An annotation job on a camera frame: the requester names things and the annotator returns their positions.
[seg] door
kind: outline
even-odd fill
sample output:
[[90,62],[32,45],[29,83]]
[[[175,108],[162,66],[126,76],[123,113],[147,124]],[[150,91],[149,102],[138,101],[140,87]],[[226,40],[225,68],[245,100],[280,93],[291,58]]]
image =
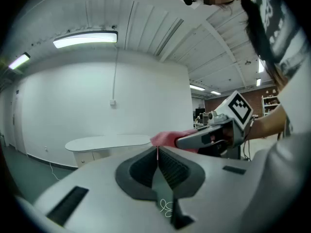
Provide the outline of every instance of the door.
[[26,79],[23,79],[17,83],[14,89],[14,99],[13,99],[13,117],[12,123],[14,128],[14,136],[15,136],[15,149],[20,152],[27,154],[24,138],[22,132],[22,101],[23,94],[25,90]]

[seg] white wall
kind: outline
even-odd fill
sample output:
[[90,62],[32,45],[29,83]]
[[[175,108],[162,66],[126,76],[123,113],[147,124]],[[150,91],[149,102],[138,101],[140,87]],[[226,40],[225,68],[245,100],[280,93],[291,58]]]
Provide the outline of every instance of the white wall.
[[76,166],[65,144],[107,134],[146,134],[192,128],[186,67],[120,51],[111,108],[115,50],[65,53],[28,69],[22,131],[28,154]]
[[15,146],[13,128],[13,94],[14,85],[11,85],[0,94],[0,132],[4,135],[5,144]]
[[198,99],[198,98],[191,98],[192,99],[192,111],[195,111],[195,109],[205,108],[204,99]]

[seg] shelf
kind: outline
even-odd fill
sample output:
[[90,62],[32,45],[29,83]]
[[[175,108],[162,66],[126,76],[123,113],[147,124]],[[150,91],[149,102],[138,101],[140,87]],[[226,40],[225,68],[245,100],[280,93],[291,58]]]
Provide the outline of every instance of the shelf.
[[264,107],[269,107],[269,106],[277,106],[279,105],[279,103],[275,103],[275,104],[267,104],[267,105],[264,105]]
[[277,96],[266,97],[266,98],[263,98],[263,99],[277,99]]

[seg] person's arm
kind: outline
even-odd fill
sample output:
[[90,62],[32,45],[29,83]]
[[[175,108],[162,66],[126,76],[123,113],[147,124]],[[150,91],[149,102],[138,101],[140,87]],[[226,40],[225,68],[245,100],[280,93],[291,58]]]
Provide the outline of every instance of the person's arm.
[[[248,137],[245,140],[267,137],[284,130],[286,114],[282,105],[278,105],[270,114],[255,119]],[[245,129],[245,135],[249,132],[249,126]]]

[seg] ceiling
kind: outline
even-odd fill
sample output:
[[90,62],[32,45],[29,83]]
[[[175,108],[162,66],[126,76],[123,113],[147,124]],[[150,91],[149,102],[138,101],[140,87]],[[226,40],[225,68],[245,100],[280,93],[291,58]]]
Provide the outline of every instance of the ceiling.
[[[12,25],[0,54],[0,89],[27,66],[78,49],[112,48],[112,44],[84,44],[56,49],[53,40],[71,33],[118,31],[116,46],[156,56],[159,61],[185,65],[190,83],[206,88],[191,90],[198,98],[212,98],[215,90],[225,95],[238,89],[256,89],[272,82],[257,73],[258,61],[245,34],[246,15],[238,1],[228,9],[199,5],[189,7],[181,0],[31,0]],[[13,72],[7,65],[24,52],[31,58]]]

